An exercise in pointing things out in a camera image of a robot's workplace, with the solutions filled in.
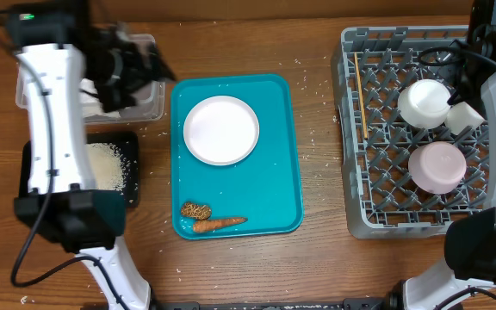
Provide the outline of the white cup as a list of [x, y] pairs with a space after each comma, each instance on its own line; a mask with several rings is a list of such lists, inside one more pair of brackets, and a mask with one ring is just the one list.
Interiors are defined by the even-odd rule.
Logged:
[[444, 124], [453, 134], [458, 135], [467, 127], [476, 129], [484, 121], [470, 105], [460, 102], [450, 108]]

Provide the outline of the white napkin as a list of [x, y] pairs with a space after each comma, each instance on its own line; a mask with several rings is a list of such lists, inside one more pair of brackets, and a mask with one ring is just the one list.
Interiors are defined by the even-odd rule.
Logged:
[[84, 118], [104, 115], [99, 96], [94, 90], [80, 90], [80, 103]]

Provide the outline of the white plate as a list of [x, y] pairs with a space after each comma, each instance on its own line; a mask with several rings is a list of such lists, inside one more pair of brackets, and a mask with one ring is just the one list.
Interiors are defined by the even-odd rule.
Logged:
[[183, 139], [190, 153], [205, 164], [236, 164], [255, 149], [260, 133], [254, 110], [233, 96], [211, 96], [187, 114]]

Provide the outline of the pink white bowl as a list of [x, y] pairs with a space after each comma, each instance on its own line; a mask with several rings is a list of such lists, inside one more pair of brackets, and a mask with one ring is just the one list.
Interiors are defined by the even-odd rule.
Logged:
[[408, 160], [412, 180], [432, 194], [447, 194], [456, 188], [467, 169], [462, 152], [447, 142], [433, 142], [414, 150]]

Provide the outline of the wooden chopstick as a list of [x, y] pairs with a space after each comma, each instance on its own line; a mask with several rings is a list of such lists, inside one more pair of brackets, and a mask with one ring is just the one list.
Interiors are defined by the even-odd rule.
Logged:
[[363, 87], [362, 87], [363, 85], [362, 85], [362, 81], [361, 81], [357, 52], [354, 52], [354, 66], [355, 66], [355, 73], [356, 73], [358, 103], [359, 103], [359, 108], [360, 108], [360, 112], [361, 112], [361, 119], [362, 119], [363, 138], [365, 140], [367, 140], [369, 137], [368, 136], [368, 127], [367, 127], [367, 122], [366, 122], [365, 106], [364, 106], [364, 100], [363, 100]]

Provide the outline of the teal plastic tray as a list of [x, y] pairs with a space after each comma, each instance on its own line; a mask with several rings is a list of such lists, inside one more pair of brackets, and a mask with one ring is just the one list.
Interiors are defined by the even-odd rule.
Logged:
[[[260, 134], [254, 150], [236, 164], [215, 166], [197, 159], [185, 144], [190, 110], [212, 96], [232, 96], [255, 112]], [[184, 239], [290, 233], [304, 207], [295, 122], [288, 82], [276, 74], [186, 79], [170, 96], [170, 192], [172, 225]], [[244, 217], [239, 225], [196, 233], [181, 215], [185, 202], [205, 204], [212, 218]]]

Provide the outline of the orange carrot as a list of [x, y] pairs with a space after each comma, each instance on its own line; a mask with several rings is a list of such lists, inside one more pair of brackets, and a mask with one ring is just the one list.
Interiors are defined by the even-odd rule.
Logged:
[[221, 228], [235, 226], [238, 224], [245, 223], [247, 219], [245, 217], [233, 217], [217, 220], [198, 220], [192, 226], [194, 233], [208, 233]]

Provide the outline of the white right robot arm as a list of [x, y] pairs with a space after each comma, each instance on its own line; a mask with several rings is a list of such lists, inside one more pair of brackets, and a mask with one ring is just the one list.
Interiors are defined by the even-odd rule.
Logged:
[[419, 276], [399, 282], [381, 304], [383, 309], [451, 309], [473, 295], [496, 301], [496, 1], [473, 3], [467, 39], [438, 46], [418, 56], [422, 65], [436, 54], [434, 66], [454, 69], [450, 105], [466, 102], [488, 122], [487, 196], [477, 214], [451, 224], [443, 258]]

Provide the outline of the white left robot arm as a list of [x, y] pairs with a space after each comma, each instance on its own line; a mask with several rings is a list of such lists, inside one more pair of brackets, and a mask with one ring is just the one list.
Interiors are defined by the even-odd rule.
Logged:
[[15, 199], [15, 216], [32, 236], [62, 245], [73, 263], [84, 264], [109, 308], [157, 308], [125, 243], [124, 198], [97, 187], [81, 83], [92, 81], [110, 113], [132, 107], [137, 90], [174, 73], [155, 45], [138, 46], [119, 25], [94, 26], [85, 1], [15, 4], [5, 27], [27, 94], [31, 147], [28, 191]]

